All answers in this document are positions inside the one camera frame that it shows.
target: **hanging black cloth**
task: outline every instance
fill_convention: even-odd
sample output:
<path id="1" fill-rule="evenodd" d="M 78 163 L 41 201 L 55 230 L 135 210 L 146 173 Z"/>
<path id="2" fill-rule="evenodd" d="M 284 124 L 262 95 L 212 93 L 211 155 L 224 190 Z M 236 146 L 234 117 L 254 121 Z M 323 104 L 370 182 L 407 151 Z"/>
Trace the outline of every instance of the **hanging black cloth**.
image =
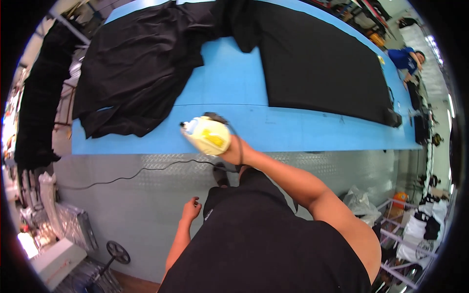
<path id="1" fill-rule="evenodd" d="M 79 30 L 82 28 L 73 20 L 70 23 Z M 52 131 L 63 82 L 70 78 L 72 54 L 80 44 L 58 21 L 44 37 L 38 58 L 24 82 L 15 147 L 19 169 L 34 170 L 60 159 L 52 149 Z"/>
<path id="2" fill-rule="evenodd" d="M 81 67 L 73 119 L 87 138 L 149 133 L 204 64 L 203 43 L 233 35 L 243 52 L 256 46 L 252 9 L 248 0 L 169 1 L 104 25 Z"/>
<path id="3" fill-rule="evenodd" d="M 255 1 L 269 106 L 388 123 L 392 109 L 376 54 L 339 28 L 304 12 Z"/>

